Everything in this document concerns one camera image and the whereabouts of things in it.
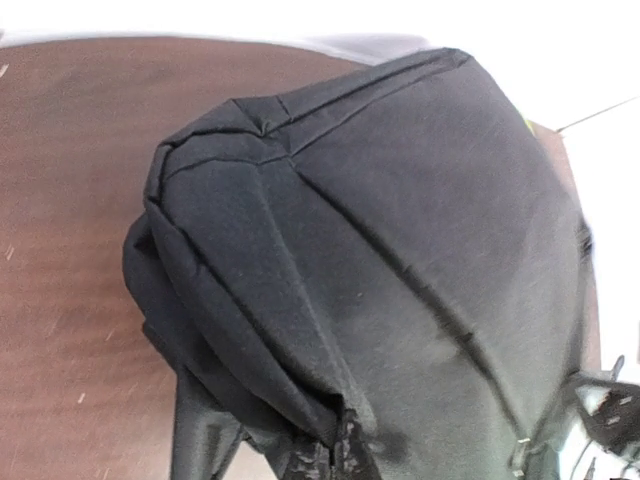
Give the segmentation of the black student bag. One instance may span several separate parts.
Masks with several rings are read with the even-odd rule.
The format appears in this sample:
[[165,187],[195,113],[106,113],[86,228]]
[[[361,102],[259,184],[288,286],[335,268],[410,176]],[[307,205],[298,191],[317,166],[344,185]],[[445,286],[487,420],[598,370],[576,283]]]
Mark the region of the black student bag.
[[143,203],[144,332],[278,478],[559,477],[590,232],[468,53],[227,101]]

